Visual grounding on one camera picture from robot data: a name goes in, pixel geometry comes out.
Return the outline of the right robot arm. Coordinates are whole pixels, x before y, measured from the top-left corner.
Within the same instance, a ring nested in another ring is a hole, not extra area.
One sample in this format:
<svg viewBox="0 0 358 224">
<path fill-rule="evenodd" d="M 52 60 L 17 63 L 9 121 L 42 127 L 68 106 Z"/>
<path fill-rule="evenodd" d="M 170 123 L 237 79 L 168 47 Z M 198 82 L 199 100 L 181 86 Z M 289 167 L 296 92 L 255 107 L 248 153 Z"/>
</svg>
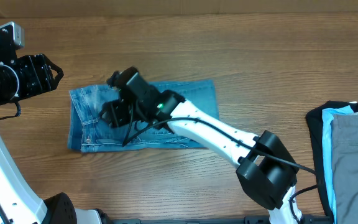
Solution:
<svg viewBox="0 0 358 224">
<path fill-rule="evenodd" d="M 295 202 L 296 174 L 300 166 L 275 134 L 258 136 L 233 128 L 197 108 L 172 90 L 159 91 L 138 69 L 114 72 L 106 83 L 119 98 L 103 104 L 100 118 L 112 128 L 145 121 L 147 127 L 126 133 L 123 145 L 149 129 L 166 129 L 214 151 L 229 161 L 248 197 L 269 213 L 270 223 L 301 223 Z"/>
</svg>

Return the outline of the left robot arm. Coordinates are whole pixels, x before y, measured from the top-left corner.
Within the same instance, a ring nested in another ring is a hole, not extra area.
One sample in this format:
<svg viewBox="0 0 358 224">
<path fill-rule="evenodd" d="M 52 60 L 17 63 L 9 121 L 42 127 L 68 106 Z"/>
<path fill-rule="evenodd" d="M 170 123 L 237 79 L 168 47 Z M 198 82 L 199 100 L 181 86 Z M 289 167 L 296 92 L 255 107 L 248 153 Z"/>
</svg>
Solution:
<svg viewBox="0 0 358 224">
<path fill-rule="evenodd" d="M 14 22 L 0 26 L 0 105 L 19 102 L 53 91 L 64 76 L 44 54 L 18 57 L 24 47 L 24 30 Z M 110 223 L 95 208 L 75 208 L 65 193 L 41 199 L 28 185 L 0 135 L 0 223 Z"/>
</svg>

